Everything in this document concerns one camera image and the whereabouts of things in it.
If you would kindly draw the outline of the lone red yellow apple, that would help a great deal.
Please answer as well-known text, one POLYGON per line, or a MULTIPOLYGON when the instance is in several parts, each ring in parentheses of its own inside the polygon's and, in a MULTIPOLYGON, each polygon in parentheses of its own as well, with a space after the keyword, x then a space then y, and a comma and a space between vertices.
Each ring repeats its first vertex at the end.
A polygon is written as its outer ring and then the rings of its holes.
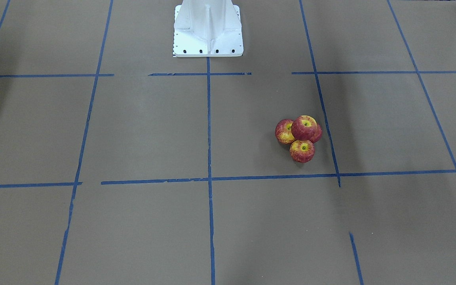
POLYGON ((296 140, 311 141, 318 128, 315 118, 307 115, 297 117, 291 125, 291 133, 296 140))

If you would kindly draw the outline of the front red yellow apple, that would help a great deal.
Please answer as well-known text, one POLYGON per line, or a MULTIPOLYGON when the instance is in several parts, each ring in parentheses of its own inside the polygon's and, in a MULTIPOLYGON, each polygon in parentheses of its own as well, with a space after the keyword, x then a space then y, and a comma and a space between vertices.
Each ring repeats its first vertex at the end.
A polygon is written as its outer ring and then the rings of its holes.
POLYGON ((289 153, 295 162, 306 163, 313 159, 315 146, 310 140, 296 140, 291 143, 289 153))

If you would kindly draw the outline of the back red yellow apple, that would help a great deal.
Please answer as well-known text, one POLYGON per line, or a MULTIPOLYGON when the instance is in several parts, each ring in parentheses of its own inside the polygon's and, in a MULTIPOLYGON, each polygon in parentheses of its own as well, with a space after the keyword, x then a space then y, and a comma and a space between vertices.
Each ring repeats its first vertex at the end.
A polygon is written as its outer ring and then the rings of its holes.
POLYGON ((321 125, 320 124, 316 124, 315 125, 315 130, 313 131, 313 135, 312 135, 310 141, 313 144, 315 144, 322 138, 322 135, 323 135, 323 130, 321 128, 321 125))

